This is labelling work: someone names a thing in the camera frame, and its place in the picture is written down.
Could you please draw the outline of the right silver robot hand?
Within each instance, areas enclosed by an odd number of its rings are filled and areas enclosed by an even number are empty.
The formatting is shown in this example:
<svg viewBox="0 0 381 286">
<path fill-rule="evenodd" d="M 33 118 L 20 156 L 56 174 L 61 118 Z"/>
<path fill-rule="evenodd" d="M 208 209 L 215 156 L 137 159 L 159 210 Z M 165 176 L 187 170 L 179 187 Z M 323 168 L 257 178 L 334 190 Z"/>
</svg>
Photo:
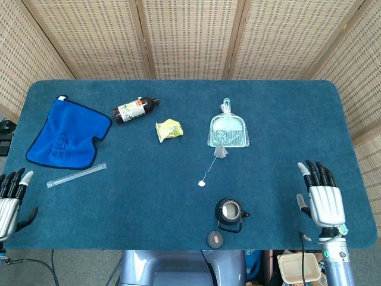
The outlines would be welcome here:
<svg viewBox="0 0 381 286">
<path fill-rule="evenodd" d="M 345 211 L 342 194 L 336 186 L 332 172 L 320 162 L 298 163 L 307 187 L 309 205 L 302 194 L 296 195 L 300 211 L 321 228 L 338 228 L 345 224 Z"/>
</svg>

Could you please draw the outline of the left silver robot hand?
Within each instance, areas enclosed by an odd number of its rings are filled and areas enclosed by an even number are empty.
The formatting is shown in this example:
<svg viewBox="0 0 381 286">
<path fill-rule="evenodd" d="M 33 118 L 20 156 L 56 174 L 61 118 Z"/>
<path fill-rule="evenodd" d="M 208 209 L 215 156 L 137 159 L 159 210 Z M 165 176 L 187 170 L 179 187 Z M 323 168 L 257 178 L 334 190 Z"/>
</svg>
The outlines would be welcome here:
<svg viewBox="0 0 381 286">
<path fill-rule="evenodd" d="M 33 171 L 29 171 L 23 176 L 24 172 L 25 168 L 22 167 L 17 172 L 1 175 L 1 244 L 29 226 L 38 213 L 38 207 L 34 207 L 24 220 L 18 218 L 26 190 L 34 175 Z"/>
</svg>

